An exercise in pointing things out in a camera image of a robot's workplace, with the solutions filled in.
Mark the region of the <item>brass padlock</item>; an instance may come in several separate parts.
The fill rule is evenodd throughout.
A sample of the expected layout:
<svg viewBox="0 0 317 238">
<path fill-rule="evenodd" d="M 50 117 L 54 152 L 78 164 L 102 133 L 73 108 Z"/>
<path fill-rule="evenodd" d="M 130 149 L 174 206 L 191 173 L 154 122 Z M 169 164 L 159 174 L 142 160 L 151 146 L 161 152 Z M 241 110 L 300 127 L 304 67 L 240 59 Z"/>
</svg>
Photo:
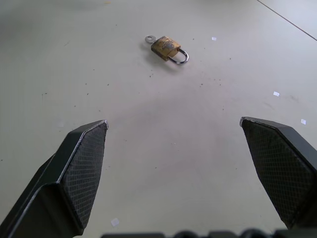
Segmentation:
<svg viewBox="0 0 317 238">
<path fill-rule="evenodd" d="M 171 39 L 167 36 L 162 36 L 158 38 L 153 44 L 151 45 L 151 51 L 159 56 L 164 61 L 171 61 L 174 64 L 182 65 L 186 64 L 189 60 L 189 55 L 186 51 L 181 49 L 181 45 L 178 44 L 176 41 Z M 181 53 L 184 55 L 183 61 L 175 60 L 174 57 Z"/>
</svg>

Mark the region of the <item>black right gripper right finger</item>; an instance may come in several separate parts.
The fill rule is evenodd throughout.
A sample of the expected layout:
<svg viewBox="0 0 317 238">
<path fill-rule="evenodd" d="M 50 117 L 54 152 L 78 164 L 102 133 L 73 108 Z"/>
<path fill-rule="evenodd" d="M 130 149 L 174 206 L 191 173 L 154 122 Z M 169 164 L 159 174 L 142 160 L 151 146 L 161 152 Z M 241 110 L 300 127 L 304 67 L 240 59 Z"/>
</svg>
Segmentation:
<svg viewBox="0 0 317 238">
<path fill-rule="evenodd" d="M 294 128 L 242 117 L 258 178 L 288 229 L 317 228 L 317 150 Z"/>
</svg>

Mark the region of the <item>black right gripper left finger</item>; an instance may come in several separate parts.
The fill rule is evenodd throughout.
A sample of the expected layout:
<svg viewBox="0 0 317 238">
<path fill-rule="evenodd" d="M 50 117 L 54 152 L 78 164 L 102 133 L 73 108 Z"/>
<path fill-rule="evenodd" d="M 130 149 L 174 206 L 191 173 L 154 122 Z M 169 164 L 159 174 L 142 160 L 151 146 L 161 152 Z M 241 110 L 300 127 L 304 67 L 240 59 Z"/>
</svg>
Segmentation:
<svg viewBox="0 0 317 238">
<path fill-rule="evenodd" d="M 107 130 L 107 121 L 100 120 L 67 134 L 0 225 L 0 238 L 83 234 L 100 183 Z"/>
</svg>

